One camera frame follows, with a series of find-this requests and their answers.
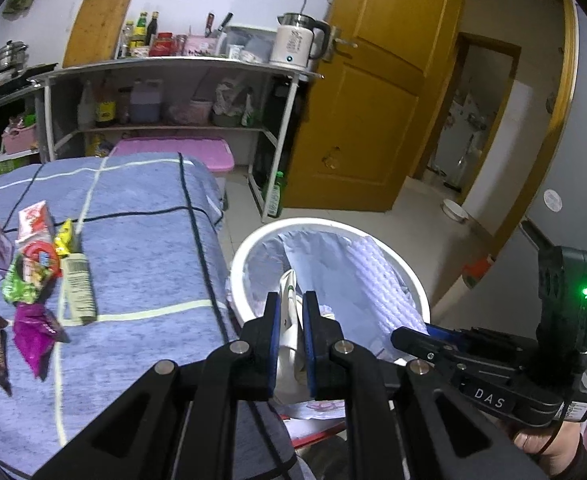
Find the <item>human hand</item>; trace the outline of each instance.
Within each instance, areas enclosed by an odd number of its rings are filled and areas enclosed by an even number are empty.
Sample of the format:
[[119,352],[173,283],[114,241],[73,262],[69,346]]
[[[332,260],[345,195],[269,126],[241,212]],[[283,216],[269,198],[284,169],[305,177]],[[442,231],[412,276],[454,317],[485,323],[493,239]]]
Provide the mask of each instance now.
[[[519,430],[513,436],[512,441],[517,448],[525,453],[535,454],[547,444],[554,429],[555,425],[552,424],[550,427],[541,430],[531,428]],[[564,421],[553,442],[542,453],[538,465],[549,476],[562,473],[569,467],[574,456],[576,456],[579,444],[580,424]]]

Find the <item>round white sticker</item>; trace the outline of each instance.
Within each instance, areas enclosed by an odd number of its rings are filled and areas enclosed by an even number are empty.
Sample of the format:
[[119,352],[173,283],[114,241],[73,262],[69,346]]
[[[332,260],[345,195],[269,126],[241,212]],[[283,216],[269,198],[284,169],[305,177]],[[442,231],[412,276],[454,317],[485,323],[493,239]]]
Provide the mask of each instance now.
[[560,195],[552,189],[548,189],[544,192],[544,203],[554,213],[557,213],[562,209],[562,199]]

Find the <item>pink lid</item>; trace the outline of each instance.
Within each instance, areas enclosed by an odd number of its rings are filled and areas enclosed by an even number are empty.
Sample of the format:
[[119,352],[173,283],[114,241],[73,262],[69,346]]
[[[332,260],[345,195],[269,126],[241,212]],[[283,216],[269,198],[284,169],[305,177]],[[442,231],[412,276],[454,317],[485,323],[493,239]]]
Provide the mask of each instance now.
[[234,168],[234,156],[227,141],[217,137],[136,137],[123,139],[111,155],[132,153],[182,153],[195,156],[212,173],[224,173]]

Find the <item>bed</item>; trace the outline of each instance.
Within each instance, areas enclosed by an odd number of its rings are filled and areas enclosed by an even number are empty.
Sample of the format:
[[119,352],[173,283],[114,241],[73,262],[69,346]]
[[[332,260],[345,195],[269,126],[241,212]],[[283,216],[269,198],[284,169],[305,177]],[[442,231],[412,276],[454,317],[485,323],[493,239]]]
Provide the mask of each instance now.
[[[11,240],[18,211],[40,200],[56,225],[80,226],[98,306],[97,320],[81,325],[57,283],[46,307],[69,342],[56,344],[42,381],[7,329],[13,396],[0,388],[0,464],[14,476],[28,478],[156,361],[202,360],[237,338],[219,194],[202,163],[177,153],[72,158],[0,176],[0,225]],[[0,293],[0,314],[11,320],[13,311]],[[237,424],[234,478],[303,478],[268,404],[241,403]]]

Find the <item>wooden cutting board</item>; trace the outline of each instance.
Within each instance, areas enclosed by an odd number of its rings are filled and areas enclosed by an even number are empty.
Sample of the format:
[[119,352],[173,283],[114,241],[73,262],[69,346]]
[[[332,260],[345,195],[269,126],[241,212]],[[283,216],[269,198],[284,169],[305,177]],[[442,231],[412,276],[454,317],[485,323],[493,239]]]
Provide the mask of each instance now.
[[83,0],[69,35],[62,67],[114,58],[131,0]]

